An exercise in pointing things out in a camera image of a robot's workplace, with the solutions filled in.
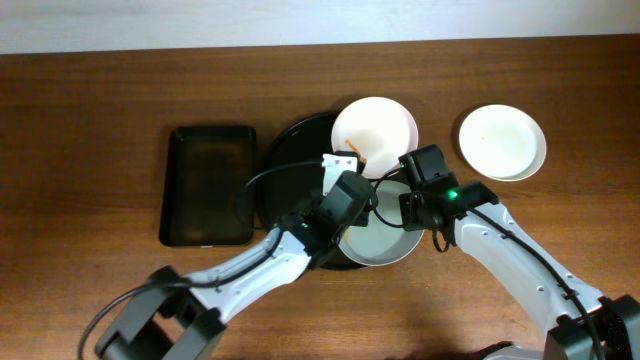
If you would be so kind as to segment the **grey plate with sauce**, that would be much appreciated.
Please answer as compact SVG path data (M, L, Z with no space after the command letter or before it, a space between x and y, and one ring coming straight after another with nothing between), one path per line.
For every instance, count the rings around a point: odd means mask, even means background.
M396 181L384 181L377 189L376 210L390 223L401 222L399 196L410 188ZM368 225L350 227L343 235L339 249L351 261L365 266L385 266L408 256L420 243L424 231L405 231L382 223L373 211Z

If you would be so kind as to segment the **pinkish white plate with sauce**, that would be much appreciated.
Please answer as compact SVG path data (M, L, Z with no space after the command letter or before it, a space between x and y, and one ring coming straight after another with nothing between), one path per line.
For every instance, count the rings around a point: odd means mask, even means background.
M332 150L352 151L364 158L362 175L368 179L398 169L398 158L416 150L418 143L418 127L411 113L384 97L352 102L339 113L331 131Z

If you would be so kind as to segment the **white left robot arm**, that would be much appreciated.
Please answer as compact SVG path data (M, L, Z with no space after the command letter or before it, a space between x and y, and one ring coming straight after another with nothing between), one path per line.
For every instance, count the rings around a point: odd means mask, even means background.
M346 230L362 222L374 194L355 152L317 160L322 191L281 215L257 245L209 268L178 275L159 269L141 286L114 299L89 323L90 333L116 306L122 312L96 342L100 359L208 359L230 320L268 292L291 284L335 256Z

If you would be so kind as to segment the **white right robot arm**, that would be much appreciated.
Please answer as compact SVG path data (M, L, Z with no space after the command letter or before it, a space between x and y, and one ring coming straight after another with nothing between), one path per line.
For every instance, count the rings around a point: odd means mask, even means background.
M481 263L528 313L545 337L541 350L506 342L486 359L636 359L639 303L615 300L570 272L513 219L480 182L440 193L400 195L407 231L428 229Z

